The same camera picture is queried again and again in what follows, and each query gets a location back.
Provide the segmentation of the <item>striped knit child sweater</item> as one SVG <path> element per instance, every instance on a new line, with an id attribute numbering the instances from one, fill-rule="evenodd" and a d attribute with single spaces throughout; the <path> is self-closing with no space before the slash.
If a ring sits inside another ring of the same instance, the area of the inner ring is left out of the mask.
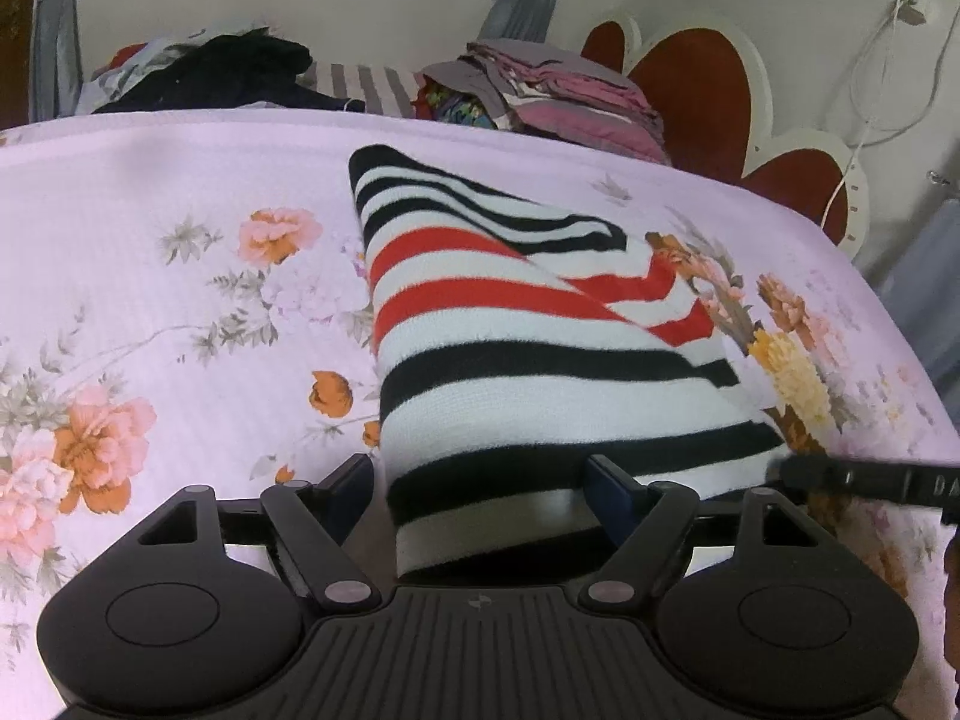
<path id="1" fill-rule="evenodd" d="M 612 554 L 600 455 L 706 499 L 788 453 L 708 310 L 651 247 L 386 145 L 350 161 L 381 376 L 379 453 L 405 582 L 565 582 Z"/>

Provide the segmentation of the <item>black clothes pile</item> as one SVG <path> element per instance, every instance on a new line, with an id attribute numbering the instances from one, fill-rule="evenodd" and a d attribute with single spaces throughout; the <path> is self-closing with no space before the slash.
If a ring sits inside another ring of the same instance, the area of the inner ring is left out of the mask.
<path id="1" fill-rule="evenodd" d="M 239 109 L 254 103 L 331 112 L 366 110 L 361 99 L 336 98 L 301 86 L 298 76 L 312 63 L 307 47 L 265 32 L 213 37 L 169 67 L 150 71 L 93 112 Z"/>

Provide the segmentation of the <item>grey drape at right edge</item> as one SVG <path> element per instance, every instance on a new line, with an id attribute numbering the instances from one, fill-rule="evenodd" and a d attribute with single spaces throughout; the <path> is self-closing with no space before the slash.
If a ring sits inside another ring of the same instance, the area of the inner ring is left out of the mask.
<path id="1" fill-rule="evenodd" d="M 924 366 L 958 359 L 958 200 L 932 213 L 880 283 L 878 295 Z"/>

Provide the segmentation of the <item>pink floral bed sheet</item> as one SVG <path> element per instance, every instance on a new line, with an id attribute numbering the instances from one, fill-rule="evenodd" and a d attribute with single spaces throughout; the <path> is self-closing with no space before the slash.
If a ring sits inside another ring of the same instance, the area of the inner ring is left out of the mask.
<path id="1" fill-rule="evenodd" d="M 672 167 L 304 110 L 93 115 L 2 138 L 2 712 L 50 718 L 44 605 L 179 489 L 254 497 L 356 452 L 352 539 L 397 578 L 373 296 L 350 181 L 386 145 L 641 239 L 693 289 L 788 454 L 952 465 L 887 310 L 814 223 Z"/>

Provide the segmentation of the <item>grey striped mattress cloth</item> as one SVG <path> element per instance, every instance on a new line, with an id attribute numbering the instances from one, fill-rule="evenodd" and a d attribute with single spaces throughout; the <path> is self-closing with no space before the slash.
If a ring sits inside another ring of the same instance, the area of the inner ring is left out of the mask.
<path id="1" fill-rule="evenodd" d="M 332 98 L 358 99 L 368 114 L 415 119 L 421 76 L 403 68 L 313 62 L 298 83 Z"/>

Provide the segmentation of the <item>red white scalloped headboard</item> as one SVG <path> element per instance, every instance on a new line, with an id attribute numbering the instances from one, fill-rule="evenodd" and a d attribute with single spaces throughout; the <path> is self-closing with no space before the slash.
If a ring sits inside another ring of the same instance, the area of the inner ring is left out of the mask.
<path id="1" fill-rule="evenodd" d="M 646 41 L 633 16 L 605 15 L 581 55 L 641 88 L 661 114 L 675 167 L 789 208 L 848 257 L 859 254 L 869 231 L 866 172 L 833 133 L 773 130 L 765 62 L 731 21 L 693 18 Z"/>

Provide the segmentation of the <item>folded pink grey bedding stack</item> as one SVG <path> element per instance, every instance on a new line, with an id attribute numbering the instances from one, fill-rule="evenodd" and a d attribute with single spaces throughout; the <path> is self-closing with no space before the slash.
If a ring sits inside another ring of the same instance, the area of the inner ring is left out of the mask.
<path id="1" fill-rule="evenodd" d="M 517 39 L 478 39 L 420 71 L 425 121 L 524 133 L 654 164 L 670 161 L 659 112 L 626 76 Z"/>

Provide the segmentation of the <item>left grey curtain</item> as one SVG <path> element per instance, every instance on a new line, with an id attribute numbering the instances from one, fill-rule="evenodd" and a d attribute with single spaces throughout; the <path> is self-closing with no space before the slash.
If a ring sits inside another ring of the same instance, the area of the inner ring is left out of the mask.
<path id="1" fill-rule="evenodd" d="M 33 122 L 68 117 L 81 87 L 76 0 L 34 0 L 29 117 Z"/>

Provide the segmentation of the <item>brown wooden door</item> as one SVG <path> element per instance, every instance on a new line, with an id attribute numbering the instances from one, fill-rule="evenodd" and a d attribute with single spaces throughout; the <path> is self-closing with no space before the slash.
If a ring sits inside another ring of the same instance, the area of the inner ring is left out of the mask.
<path id="1" fill-rule="evenodd" d="M 34 0 L 0 0 L 0 114 L 2 128 L 29 119 L 29 54 Z"/>

